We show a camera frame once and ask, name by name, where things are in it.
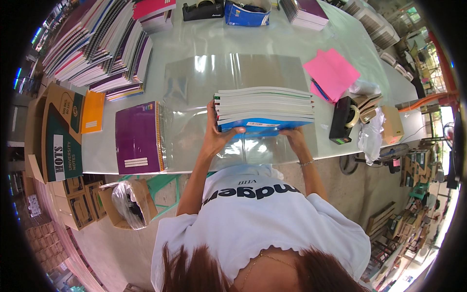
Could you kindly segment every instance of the bracelet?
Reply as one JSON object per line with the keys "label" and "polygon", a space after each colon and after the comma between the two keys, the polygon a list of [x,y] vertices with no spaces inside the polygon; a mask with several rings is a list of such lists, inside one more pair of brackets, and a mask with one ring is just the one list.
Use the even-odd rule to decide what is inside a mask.
{"label": "bracelet", "polygon": [[300,162],[297,162],[300,166],[306,166],[306,165],[309,165],[309,164],[312,164],[315,160],[312,159],[310,161],[308,161],[307,163],[300,163]]}

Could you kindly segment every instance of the brown hair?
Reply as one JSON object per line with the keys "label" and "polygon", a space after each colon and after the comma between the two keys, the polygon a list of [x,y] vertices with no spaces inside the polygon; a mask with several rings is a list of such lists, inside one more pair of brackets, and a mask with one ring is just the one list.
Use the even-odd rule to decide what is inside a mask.
{"label": "brown hair", "polygon": [[[300,290],[307,291],[368,291],[346,272],[331,254],[310,247],[302,250],[303,256],[296,261]],[[172,258],[167,243],[163,247],[164,283],[162,292],[226,292],[230,281],[220,270],[206,246],[193,251],[187,267],[188,253],[184,246]]]}

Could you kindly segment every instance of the blue pen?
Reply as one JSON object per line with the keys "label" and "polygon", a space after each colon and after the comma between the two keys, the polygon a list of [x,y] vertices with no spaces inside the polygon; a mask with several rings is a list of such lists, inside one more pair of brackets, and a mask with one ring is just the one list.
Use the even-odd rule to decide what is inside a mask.
{"label": "blue pen", "polygon": [[311,81],[313,82],[313,84],[316,86],[316,88],[318,89],[319,93],[322,94],[324,96],[324,98],[329,101],[329,97],[326,95],[326,93],[324,93],[324,90],[321,89],[321,87],[319,87],[318,83],[315,81],[315,79],[311,78]]}

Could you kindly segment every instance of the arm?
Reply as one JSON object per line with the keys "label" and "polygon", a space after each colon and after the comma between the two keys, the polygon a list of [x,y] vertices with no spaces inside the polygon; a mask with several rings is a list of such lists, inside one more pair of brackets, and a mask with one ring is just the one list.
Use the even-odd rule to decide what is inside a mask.
{"label": "arm", "polygon": [[198,214],[203,200],[206,175],[212,159],[233,136],[244,132],[244,127],[232,128],[225,133],[218,132],[213,101],[207,104],[207,125],[203,146],[196,159],[195,168],[178,203],[177,216],[181,214]]}
{"label": "arm", "polygon": [[[305,137],[303,136],[302,127],[295,129],[285,129],[279,132],[282,135],[286,135],[289,140],[289,144],[292,147],[292,150],[298,157],[298,160],[301,164],[305,164],[311,160],[310,150],[305,142]],[[326,190],[324,189],[323,182],[319,177],[318,170],[314,163],[302,166],[303,179],[305,181],[305,196],[308,196],[311,193],[316,193],[326,202],[328,201]]]}

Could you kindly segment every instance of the white table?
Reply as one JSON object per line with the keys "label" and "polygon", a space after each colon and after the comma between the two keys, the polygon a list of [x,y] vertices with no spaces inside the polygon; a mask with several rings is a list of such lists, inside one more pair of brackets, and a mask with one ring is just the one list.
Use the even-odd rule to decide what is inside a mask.
{"label": "white table", "polygon": [[[278,54],[300,57],[304,64],[316,56],[318,49],[335,48],[361,73],[362,79],[380,85],[384,96],[380,106],[394,106],[399,103],[398,96],[401,95],[411,100],[417,98],[415,87],[408,80],[396,70],[385,68],[381,63],[370,37],[358,20],[334,6],[320,3],[329,17],[328,25],[321,32],[290,25],[283,10],[271,12],[270,25],[267,27],[227,26],[225,19],[183,22],[180,3],[173,16],[173,29],[151,35],[154,49],[146,92],[124,100],[106,101],[103,130],[83,134],[83,171],[118,174],[115,151],[115,113],[145,102],[161,101],[165,65],[187,57],[229,53]],[[85,93],[85,88],[76,88],[71,85],[71,89],[81,94]],[[411,124],[419,116],[409,113],[405,115],[407,118],[403,119],[403,125],[405,134],[408,136],[415,132],[416,129],[412,132],[412,128],[415,127]],[[351,143],[337,145],[328,139],[332,117],[333,105],[318,99],[315,102],[315,124],[307,128],[307,139],[314,140],[312,144],[316,145],[316,148],[311,149],[316,159],[360,152],[357,147],[360,125],[352,130],[350,137],[353,141]],[[416,124],[421,126],[421,118],[419,122],[416,121]],[[191,170],[192,168],[183,170],[183,172],[191,172]]]}

